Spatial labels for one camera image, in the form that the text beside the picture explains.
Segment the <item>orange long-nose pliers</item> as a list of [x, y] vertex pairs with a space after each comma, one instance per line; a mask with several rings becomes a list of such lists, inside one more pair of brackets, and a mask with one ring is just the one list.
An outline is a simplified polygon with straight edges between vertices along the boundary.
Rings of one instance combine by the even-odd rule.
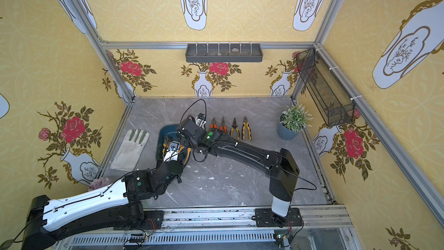
[[225, 133], [225, 134], [227, 134], [228, 133], [228, 131], [227, 131], [227, 126], [226, 126], [226, 124], [225, 124], [225, 118], [224, 117], [222, 117], [222, 121], [221, 121], [221, 124], [220, 124], [220, 128], [219, 128], [223, 133]]

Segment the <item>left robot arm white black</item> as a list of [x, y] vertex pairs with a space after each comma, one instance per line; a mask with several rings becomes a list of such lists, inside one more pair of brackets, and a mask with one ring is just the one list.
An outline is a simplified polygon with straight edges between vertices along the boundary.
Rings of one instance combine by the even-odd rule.
[[178, 180], [183, 164], [161, 163], [153, 170], [129, 172], [111, 185], [64, 199], [35, 197], [24, 229], [22, 249], [45, 250], [67, 237], [103, 228], [155, 230], [159, 211], [144, 211], [142, 201], [164, 194]]

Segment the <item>yellow black combination pliers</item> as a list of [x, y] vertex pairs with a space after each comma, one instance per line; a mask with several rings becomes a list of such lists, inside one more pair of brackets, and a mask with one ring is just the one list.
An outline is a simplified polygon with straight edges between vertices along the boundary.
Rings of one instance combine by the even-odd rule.
[[242, 139], [249, 141], [252, 140], [252, 132], [246, 116], [244, 117], [243, 126], [242, 126]]

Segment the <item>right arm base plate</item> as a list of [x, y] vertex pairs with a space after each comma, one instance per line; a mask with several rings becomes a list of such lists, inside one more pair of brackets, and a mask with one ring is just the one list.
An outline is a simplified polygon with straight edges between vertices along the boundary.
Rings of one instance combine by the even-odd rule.
[[262, 227], [301, 227], [303, 225], [301, 213], [298, 208], [290, 207], [285, 217], [272, 212], [271, 208], [256, 208], [252, 220], [258, 228]]

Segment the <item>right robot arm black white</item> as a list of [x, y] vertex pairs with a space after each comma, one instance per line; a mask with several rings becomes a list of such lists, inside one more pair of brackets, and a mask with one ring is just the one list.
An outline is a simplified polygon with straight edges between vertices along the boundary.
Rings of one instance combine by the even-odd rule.
[[176, 130], [196, 152], [233, 159], [262, 171], [269, 177], [269, 192], [273, 196], [271, 211], [281, 218], [287, 216], [299, 177], [299, 168], [290, 151], [261, 149], [222, 130], [207, 131], [191, 119], [182, 121]]

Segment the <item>yellow black long-nose pliers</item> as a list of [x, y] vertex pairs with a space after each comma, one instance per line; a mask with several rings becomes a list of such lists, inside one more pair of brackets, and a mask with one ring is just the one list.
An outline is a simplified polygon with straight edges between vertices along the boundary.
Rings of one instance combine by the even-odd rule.
[[234, 138], [234, 139], [239, 139], [240, 138], [240, 131], [239, 131], [239, 128], [238, 128], [238, 124], [237, 124], [236, 118], [234, 118], [233, 121], [232, 121], [230, 136], [232, 138]]

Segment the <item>large yellow black lineman pliers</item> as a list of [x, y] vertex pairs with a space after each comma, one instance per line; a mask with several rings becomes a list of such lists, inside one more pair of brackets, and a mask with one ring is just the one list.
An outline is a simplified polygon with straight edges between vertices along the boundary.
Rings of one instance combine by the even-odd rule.
[[186, 158], [185, 158], [184, 161], [183, 161], [183, 166], [184, 166], [184, 167], [186, 167], [186, 165], [187, 165], [187, 163], [188, 163], [188, 161], [189, 161], [189, 158], [190, 158], [190, 155], [191, 155], [192, 152], [193, 152], [193, 149], [192, 149], [192, 148], [188, 148], [188, 149], [187, 149]]

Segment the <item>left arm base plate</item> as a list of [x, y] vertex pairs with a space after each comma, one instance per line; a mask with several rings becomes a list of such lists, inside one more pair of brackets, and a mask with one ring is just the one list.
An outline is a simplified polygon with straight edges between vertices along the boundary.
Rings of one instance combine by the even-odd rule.
[[163, 210], [145, 211], [144, 218], [137, 220], [132, 225], [124, 225], [122, 227], [113, 227], [113, 230], [160, 230], [164, 220]]

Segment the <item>orange black needle pliers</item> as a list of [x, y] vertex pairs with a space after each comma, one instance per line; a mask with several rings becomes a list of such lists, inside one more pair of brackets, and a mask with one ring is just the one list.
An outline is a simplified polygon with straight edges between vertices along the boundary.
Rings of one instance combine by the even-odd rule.
[[211, 121], [210, 129], [218, 129], [215, 118], [213, 118]]

